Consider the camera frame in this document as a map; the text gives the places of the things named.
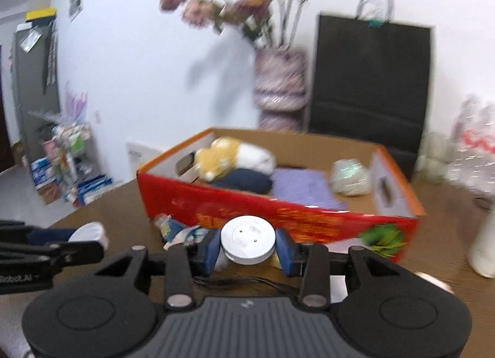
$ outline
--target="gray ribbed panel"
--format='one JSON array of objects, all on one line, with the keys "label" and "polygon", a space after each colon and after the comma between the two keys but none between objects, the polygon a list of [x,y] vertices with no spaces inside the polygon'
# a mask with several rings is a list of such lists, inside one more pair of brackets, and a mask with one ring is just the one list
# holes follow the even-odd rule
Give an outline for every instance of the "gray ribbed panel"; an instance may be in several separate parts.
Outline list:
[{"label": "gray ribbed panel", "polygon": [[129,355],[169,357],[368,358],[345,343],[328,317],[298,310],[287,297],[206,298],[193,312],[169,315]]}]

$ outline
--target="purple towel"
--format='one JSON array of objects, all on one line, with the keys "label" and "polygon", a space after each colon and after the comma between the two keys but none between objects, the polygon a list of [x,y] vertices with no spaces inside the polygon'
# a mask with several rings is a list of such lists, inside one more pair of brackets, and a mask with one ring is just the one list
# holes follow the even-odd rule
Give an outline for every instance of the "purple towel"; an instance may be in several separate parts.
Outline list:
[{"label": "purple towel", "polygon": [[334,199],[323,173],[311,169],[276,168],[272,176],[273,197],[304,206],[347,210],[346,202]]}]

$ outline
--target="yellow and white plush toy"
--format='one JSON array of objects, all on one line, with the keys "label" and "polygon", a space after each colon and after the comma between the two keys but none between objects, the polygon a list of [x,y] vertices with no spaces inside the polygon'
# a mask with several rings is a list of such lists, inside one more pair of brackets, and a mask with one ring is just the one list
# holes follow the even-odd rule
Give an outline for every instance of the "yellow and white plush toy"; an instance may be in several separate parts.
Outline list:
[{"label": "yellow and white plush toy", "polygon": [[268,150],[239,139],[216,139],[208,149],[195,154],[195,168],[200,179],[212,182],[236,168],[248,168],[265,175],[275,169],[275,156]]}]

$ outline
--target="red cardboard box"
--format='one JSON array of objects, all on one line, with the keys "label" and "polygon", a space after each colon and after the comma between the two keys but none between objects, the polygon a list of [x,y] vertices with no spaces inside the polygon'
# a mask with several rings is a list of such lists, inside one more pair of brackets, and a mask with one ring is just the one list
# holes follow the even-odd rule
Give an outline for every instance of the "red cardboard box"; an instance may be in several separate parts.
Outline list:
[{"label": "red cardboard box", "polygon": [[[372,192],[342,197],[348,211],[331,211],[209,187],[198,183],[194,153],[222,136],[270,150],[278,166],[330,173],[340,159],[359,159],[370,170]],[[398,261],[424,210],[387,150],[377,144],[331,136],[212,128],[166,151],[138,170],[148,217],[165,213],[187,225],[221,227],[239,215],[256,215],[284,227],[296,242],[331,243],[361,237]]]}]

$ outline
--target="wooden table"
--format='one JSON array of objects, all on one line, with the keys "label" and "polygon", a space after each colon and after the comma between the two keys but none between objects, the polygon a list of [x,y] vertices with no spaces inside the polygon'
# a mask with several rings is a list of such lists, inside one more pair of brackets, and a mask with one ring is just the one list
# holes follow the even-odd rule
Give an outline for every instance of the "wooden table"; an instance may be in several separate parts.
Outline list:
[{"label": "wooden table", "polygon": [[[411,271],[422,271],[450,284],[454,292],[469,306],[473,315],[473,332],[462,358],[485,358],[495,351],[495,281],[474,273],[466,262],[465,254],[487,213],[474,206],[472,196],[448,185],[432,185],[421,181],[415,190],[428,214],[402,260]],[[139,189],[130,182],[90,205],[75,211],[54,227],[76,228],[90,221],[105,226],[110,248],[107,256],[134,245],[145,245],[151,253],[162,250],[160,234],[144,212]],[[56,277],[56,283],[93,270],[93,266],[66,268]],[[287,281],[280,270],[264,263],[258,266],[231,264],[222,277],[262,276],[274,281]],[[290,279],[296,285],[299,279]],[[198,296],[204,290],[196,289]],[[163,298],[163,279],[154,278],[150,297],[155,302]],[[249,285],[229,290],[225,295],[273,292],[267,286]],[[0,297],[0,356],[23,358],[28,350],[22,335],[20,319],[26,305],[38,293]]]}]

